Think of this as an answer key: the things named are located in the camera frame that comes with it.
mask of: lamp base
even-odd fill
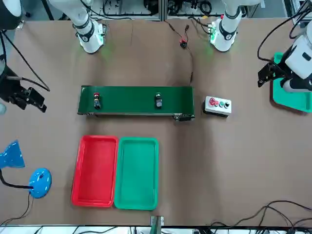
[[[29,179],[29,186],[33,186],[33,189],[30,189],[30,195],[33,198],[44,197],[50,190],[52,184],[52,176],[48,169],[38,168]]]

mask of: red button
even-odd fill
[[[213,98],[213,97],[211,97],[210,99],[209,99],[209,103],[210,103],[210,105],[214,105],[215,104],[215,99]]]

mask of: lamp shade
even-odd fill
[[[0,153],[0,169],[4,167],[25,167],[24,159],[20,151],[20,145],[17,140],[9,144],[3,153]]]

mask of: black cable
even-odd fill
[[[103,234],[103,233],[109,232],[110,230],[115,229],[115,228],[117,228],[117,227],[112,227],[112,228],[107,229],[107,230],[105,230],[105,231],[103,231],[103,232],[96,232],[96,231],[84,231],[84,232],[81,232],[81,233],[78,233],[78,234],[85,234],[85,233],[97,233],[97,234]]]
[[[207,5],[209,7],[209,10],[204,10],[203,5]],[[203,14],[205,14],[206,16],[209,16],[213,7],[209,1],[204,0],[199,3],[199,9]]]
[[[194,16],[190,16],[189,19],[193,19],[196,21],[196,23],[202,25],[203,27],[208,27],[207,24],[202,23],[200,20],[196,19]]]
[[[39,83],[37,83],[37,82],[31,80],[31,79],[27,79],[27,78],[22,77],[21,80],[30,82],[30,83],[32,83],[32,84],[35,84],[35,85],[39,86],[40,88],[42,88],[42,89],[44,89],[44,90],[46,90],[46,91],[49,91],[46,87],[44,87],[43,85],[41,85],[41,84],[39,84]]]
[[[30,193],[28,193],[28,204],[27,204],[27,209],[26,209],[26,211],[21,215],[21,216],[19,216],[19,217],[16,217],[16,218],[9,218],[9,219],[7,219],[6,221],[3,221],[1,224],[0,224],[0,227],[3,225],[3,224],[5,224],[5,226],[6,225],[8,225],[11,221],[13,221],[13,220],[17,220],[17,219],[22,219],[22,218],[25,218],[26,216],[28,216],[29,215],[29,213],[28,214],[26,214],[27,212],[28,212],[28,209],[29,209],[29,205],[30,205]]]
[[[0,169],[0,181],[5,185],[5,186],[8,186],[8,187],[11,187],[11,188],[16,188],[16,189],[33,189],[34,187],[33,186],[27,186],[27,185],[15,185],[15,184],[10,184],[8,182],[6,182],[3,178],[3,175],[2,175],[2,170]]]
[[[24,62],[27,64],[27,66],[29,67],[29,69],[34,73],[34,75],[37,77],[37,79],[45,86],[45,90],[46,91],[50,91],[49,86],[46,85],[46,83],[43,82],[43,80],[38,76],[38,74],[34,71],[34,69],[30,66],[30,64],[28,63],[28,61],[25,59],[25,57],[21,54],[21,52],[19,51],[19,49],[15,46],[15,44],[9,39],[9,37],[5,34],[5,32],[3,32],[3,35],[5,36],[5,38],[8,40],[8,42],[13,46],[13,48],[18,52],[18,54],[21,56],[21,58],[24,60]]]
[[[268,39],[268,37],[276,30],[278,29],[280,26],[284,25],[285,23],[287,23],[288,21],[292,20],[293,18],[299,16],[299,15],[302,15],[306,12],[310,11],[310,9],[306,9],[302,12],[297,12],[296,14],[294,14],[293,16],[291,16],[290,18],[286,19],[285,21],[281,22],[279,25],[277,25],[274,29],[272,29],[266,36],[265,38],[263,39],[263,41],[261,42],[261,44],[259,45],[258,47],[258,51],[257,51],[257,57],[259,60],[262,60],[262,61],[265,61],[265,62],[270,62],[272,64],[274,64],[275,67],[278,68],[278,70],[280,72],[282,72],[285,76],[287,76],[286,72],[284,70],[282,70],[272,59],[268,59],[268,58],[263,58],[260,56],[260,49],[262,47],[262,45],[264,44],[264,42]]]
[[[169,27],[172,29],[172,31],[174,31],[176,34],[178,34],[181,38],[183,37],[183,36],[181,36],[180,33],[178,33],[178,32],[175,30],[175,28],[174,28],[168,21],[165,21],[165,20],[164,20],[164,22],[166,22],[166,23],[169,25]]]
[[[177,35],[179,35],[181,38],[183,38],[183,36],[179,33],[179,32],[177,32],[176,30],[175,30],[175,28],[169,23],[169,22],[167,22],[167,21],[165,21],[168,25],[169,25],[169,27],[171,28],[171,30],[172,31],[174,31]],[[184,33],[186,34],[186,36],[187,36],[187,30],[190,28],[190,26],[187,24],[186,26],[185,26],[185,29],[184,29]],[[191,56],[191,63],[192,63],[192,71],[191,71],[191,75],[190,75],[190,85],[191,85],[191,83],[192,83],[192,81],[193,81],[193,73],[194,73],[194,56],[193,56],[193,54],[192,54],[192,52],[191,52],[191,50],[190,50],[190,48],[189,48],[189,46],[188,46],[188,44],[187,44],[187,42],[189,41],[189,37],[187,36],[187,41],[186,41],[186,49],[187,49],[187,51],[190,53],[190,56]]]
[[[296,26],[303,20],[303,18],[304,18],[305,16],[307,16],[310,12],[311,12],[311,10],[308,11],[307,13],[302,14],[302,15],[299,17],[299,19],[297,20],[297,22],[294,24],[294,26],[292,27],[291,31],[289,32],[289,38],[290,38],[290,39],[296,39],[296,37],[297,37],[298,35],[293,36],[293,31],[294,31],[295,27],[296,27]]]
[[[0,39],[1,39],[1,44],[2,44],[2,50],[3,50],[3,56],[4,56],[4,62],[6,64],[6,50],[5,50],[5,44],[2,36],[2,32],[0,31]]]
[[[301,204],[299,204],[299,203],[296,203],[296,202],[293,202],[293,201],[288,201],[288,200],[275,200],[275,201],[271,201],[271,202],[268,203],[268,205],[267,205],[266,208],[265,208],[265,211],[264,211],[264,213],[263,213],[263,216],[262,216],[262,218],[261,218],[261,221],[260,221],[260,223],[259,223],[259,226],[261,226],[261,224],[262,224],[262,221],[263,221],[263,219],[264,219],[264,215],[265,215],[265,212],[266,212],[266,210],[267,210],[267,207],[270,206],[270,205],[272,205],[272,204],[274,204],[274,203],[290,203],[290,204],[299,206],[299,207],[301,207],[301,208],[303,208],[303,209],[305,209],[305,210],[312,211],[312,208],[307,207],[307,206],[303,206],[303,205],[301,205]]]
[[[263,214],[265,215],[265,213],[266,213],[266,211],[267,211],[268,208],[269,208],[269,209],[272,209],[272,210],[274,210],[274,211],[276,211],[276,212],[278,212],[281,216],[285,217],[285,218],[292,224],[292,222],[291,222],[283,213],[281,213],[281,212],[278,211],[277,209],[275,209],[275,208],[269,206],[270,204],[275,203],[275,202],[277,202],[277,201],[270,202],[268,205],[261,207],[261,209],[258,210],[254,215],[252,215],[252,216],[250,216],[250,217],[247,217],[247,218],[243,218],[243,219],[239,220],[237,223],[235,223],[235,224],[232,225],[232,226],[228,226],[228,225],[226,225],[226,224],[224,224],[224,223],[222,223],[222,222],[219,222],[219,221],[216,221],[216,222],[211,223],[210,226],[212,226],[212,225],[214,225],[214,224],[221,224],[221,225],[225,226],[224,228],[221,227],[221,229],[225,229],[225,228],[226,228],[226,229],[234,228],[234,227],[236,227],[238,224],[240,224],[240,223],[243,222],[243,221],[250,220],[250,219],[253,219],[253,218],[257,217],[263,209],[265,209],[265,211],[264,211],[264,213],[263,213]]]
[[[110,20],[131,20],[131,18],[130,18],[130,17],[123,17],[123,18],[111,18],[111,17],[108,17],[108,16],[106,16],[106,15],[101,15],[101,14],[99,14],[99,13],[95,12],[94,10],[92,10],[92,9],[91,9],[91,7],[90,7],[90,6],[88,6],[87,4],[85,4],[82,0],[80,0],[80,1],[81,1],[81,3],[84,5],[84,7],[85,7],[85,8],[87,8],[88,10],[90,10],[91,12],[93,12],[94,14],[96,14],[97,16],[101,16],[101,17],[104,17],[104,18],[106,18],[106,19],[110,19]]]
[[[43,228],[43,226],[41,226],[38,230],[36,230],[36,231],[34,232],[34,234],[37,234],[42,228]]]
[[[254,16],[254,14],[255,14],[255,11],[258,9],[258,6],[259,6],[260,4],[258,3],[258,5],[255,7],[255,10],[254,10],[254,12],[253,12],[253,14],[252,14],[252,16],[250,17],[250,18],[252,18],[253,16]]]
[[[77,226],[72,234],[74,234],[80,226]]]

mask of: plastic tray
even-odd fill
[[[72,203],[111,207],[114,202],[118,138],[83,136],[78,150]]]
[[[277,52],[274,55],[274,62],[279,64],[283,57],[283,53]],[[271,100],[274,104],[283,106],[284,108],[295,109],[297,111],[311,113],[312,112],[312,95],[310,92],[288,93],[280,85],[283,78],[273,81]]]
[[[154,138],[121,138],[115,206],[119,209],[153,210],[157,202],[158,141]]]

